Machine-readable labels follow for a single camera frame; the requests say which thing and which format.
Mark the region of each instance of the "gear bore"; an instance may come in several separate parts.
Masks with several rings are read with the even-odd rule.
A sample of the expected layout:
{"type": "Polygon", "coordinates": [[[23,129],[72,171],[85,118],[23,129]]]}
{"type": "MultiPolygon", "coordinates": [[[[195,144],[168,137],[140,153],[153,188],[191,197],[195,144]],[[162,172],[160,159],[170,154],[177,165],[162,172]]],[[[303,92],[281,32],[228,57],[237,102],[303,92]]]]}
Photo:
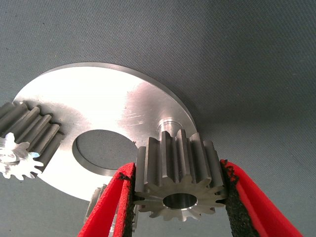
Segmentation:
{"type": "Polygon", "coordinates": [[[182,129],[174,138],[166,131],[161,141],[150,137],[147,147],[139,148],[135,192],[143,198],[135,202],[140,212],[165,221],[213,214],[227,196],[212,142],[201,141],[198,133],[187,138],[182,129]]]}
{"type": "Polygon", "coordinates": [[[0,172],[5,178],[34,179],[44,171],[63,138],[51,118],[41,116],[38,107],[29,110],[24,103],[6,103],[0,108],[0,172]]]}

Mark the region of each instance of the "metal surface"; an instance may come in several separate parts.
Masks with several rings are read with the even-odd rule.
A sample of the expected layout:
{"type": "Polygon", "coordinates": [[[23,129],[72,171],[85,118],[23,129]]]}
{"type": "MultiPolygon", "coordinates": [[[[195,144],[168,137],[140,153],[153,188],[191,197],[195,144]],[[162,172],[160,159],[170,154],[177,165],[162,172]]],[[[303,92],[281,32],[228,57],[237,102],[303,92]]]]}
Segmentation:
{"type": "Polygon", "coordinates": [[[62,139],[51,118],[24,103],[0,107],[0,172],[5,178],[14,175],[23,180],[42,173],[62,139]]]}
{"type": "Polygon", "coordinates": [[[14,101],[26,101],[30,107],[40,104],[44,113],[53,113],[53,121],[62,124],[65,139],[39,177],[84,200],[107,184],[115,170],[74,156],[73,143],[82,133],[109,130],[140,147],[148,137],[158,138],[158,127],[166,119],[180,124],[189,135],[196,132],[190,113],[172,92],[142,73],[112,64],[56,68],[27,84],[14,101]]]}
{"type": "Polygon", "coordinates": [[[135,192],[144,198],[135,202],[143,206],[140,212],[151,211],[153,218],[186,221],[215,213],[226,191],[213,144],[198,133],[187,138],[184,130],[174,138],[163,132],[161,141],[149,138],[147,147],[139,148],[135,192]]]}

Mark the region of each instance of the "circular plate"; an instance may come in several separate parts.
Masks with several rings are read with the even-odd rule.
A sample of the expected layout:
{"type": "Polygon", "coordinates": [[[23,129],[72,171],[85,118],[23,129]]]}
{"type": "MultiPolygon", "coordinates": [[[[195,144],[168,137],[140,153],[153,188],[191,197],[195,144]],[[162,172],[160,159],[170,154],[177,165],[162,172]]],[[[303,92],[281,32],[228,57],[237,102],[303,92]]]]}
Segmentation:
{"type": "Polygon", "coordinates": [[[147,75],[113,64],[78,63],[50,70],[27,84],[14,102],[40,106],[43,114],[53,114],[52,122],[61,124],[65,138],[39,177],[84,200],[108,184],[115,170],[78,158],[73,143],[82,133],[109,130],[140,147],[148,137],[158,138],[158,127],[166,121],[179,124],[188,136],[196,132],[192,116],[171,91],[147,75]]]}

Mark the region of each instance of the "plate hole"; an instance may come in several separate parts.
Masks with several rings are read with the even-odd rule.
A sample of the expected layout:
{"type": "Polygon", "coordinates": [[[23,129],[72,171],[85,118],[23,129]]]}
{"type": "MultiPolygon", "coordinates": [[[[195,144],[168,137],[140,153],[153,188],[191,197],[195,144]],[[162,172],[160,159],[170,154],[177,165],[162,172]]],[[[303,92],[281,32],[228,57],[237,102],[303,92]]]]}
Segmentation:
{"type": "Polygon", "coordinates": [[[126,163],[135,162],[137,147],[116,132],[91,130],[76,138],[73,153],[83,167],[104,174],[101,169],[116,170],[126,163]]]}

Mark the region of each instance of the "spur gear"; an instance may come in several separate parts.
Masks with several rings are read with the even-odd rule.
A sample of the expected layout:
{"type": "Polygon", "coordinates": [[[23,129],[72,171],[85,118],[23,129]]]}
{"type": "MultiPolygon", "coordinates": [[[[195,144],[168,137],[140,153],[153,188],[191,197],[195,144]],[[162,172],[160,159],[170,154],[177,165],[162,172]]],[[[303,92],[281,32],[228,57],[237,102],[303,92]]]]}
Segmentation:
{"type": "Polygon", "coordinates": [[[198,133],[187,138],[182,129],[174,138],[166,131],[161,141],[150,137],[147,147],[139,148],[135,192],[143,198],[135,202],[140,212],[165,221],[213,214],[227,196],[212,142],[202,142],[198,133]]]}
{"type": "Polygon", "coordinates": [[[46,168],[63,135],[51,115],[40,115],[39,107],[6,103],[0,108],[0,172],[7,179],[14,175],[34,179],[46,168]]]}

